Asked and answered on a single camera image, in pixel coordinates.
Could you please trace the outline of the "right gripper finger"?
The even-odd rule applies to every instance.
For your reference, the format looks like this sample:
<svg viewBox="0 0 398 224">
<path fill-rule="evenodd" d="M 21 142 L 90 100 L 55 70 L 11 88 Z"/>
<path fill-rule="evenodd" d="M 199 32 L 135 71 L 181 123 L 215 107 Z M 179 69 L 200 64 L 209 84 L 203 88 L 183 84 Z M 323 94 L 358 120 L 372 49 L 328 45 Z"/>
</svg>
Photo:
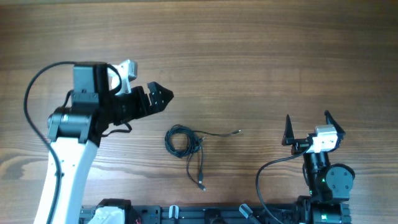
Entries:
<svg viewBox="0 0 398 224">
<path fill-rule="evenodd" d="M 337 136 L 339 140 L 343 140 L 344 136 L 345 136 L 345 131 L 343 130 L 343 128 L 334 120 L 334 118 L 332 117 L 332 115 L 330 114 L 330 112 L 328 110 L 326 110 L 324 112 L 325 118 L 326 118 L 326 123 L 327 124 L 332 124 L 337 132 Z"/>
<path fill-rule="evenodd" d="M 292 123 L 290 120 L 290 116 L 287 114 L 285 118 L 285 130 L 284 130 L 284 135 L 282 138 L 282 145 L 283 146 L 289 146 L 292 145 L 295 141 L 294 138 L 294 132 L 292 129 Z"/>
</svg>

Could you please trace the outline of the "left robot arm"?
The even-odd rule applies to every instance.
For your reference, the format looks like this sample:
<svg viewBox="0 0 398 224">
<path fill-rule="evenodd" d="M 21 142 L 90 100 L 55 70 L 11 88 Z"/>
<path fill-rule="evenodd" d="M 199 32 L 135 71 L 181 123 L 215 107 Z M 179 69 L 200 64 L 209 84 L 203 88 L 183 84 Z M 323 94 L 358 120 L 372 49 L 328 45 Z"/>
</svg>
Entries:
<svg viewBox="0 0 398 224">
<path fill-rule="evenodd" d="M 130 88 L 137 64 L 127 60 L 115 67 L 106 62 L 72 62 L 73 89 L 48 119 L 49 133 L 39 134 L 49 150 L 44 188 L 35 223 L 78 223 L 85 184 L 109 125 L 160 113 L 174 94 L 156 82 Z"/>
</svg>

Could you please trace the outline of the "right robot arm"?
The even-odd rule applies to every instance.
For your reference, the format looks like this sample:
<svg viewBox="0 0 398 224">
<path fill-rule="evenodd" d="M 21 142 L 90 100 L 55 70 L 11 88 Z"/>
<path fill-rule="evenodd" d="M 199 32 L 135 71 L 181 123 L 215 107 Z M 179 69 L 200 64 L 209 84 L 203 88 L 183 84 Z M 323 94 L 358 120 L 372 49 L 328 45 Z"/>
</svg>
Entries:
<svg viewBox="0 0 398 224">
<path fill-rule="evenodd" d="M 344 164 L 331 164 L 329 153 L 337 150 L 345 131 L 324 112 L 326 124 L 314 128 L 305 138 L 294 137 L 290 116 L 286 116 L 282 145 L 291 146 L 293 156 L 303 157 L 303 174 L 309 196 L 297 199 L 296 223 L 347 224 L 352 222 L 347 201 L 353 188 L 354 170 Z"/>
</svg>

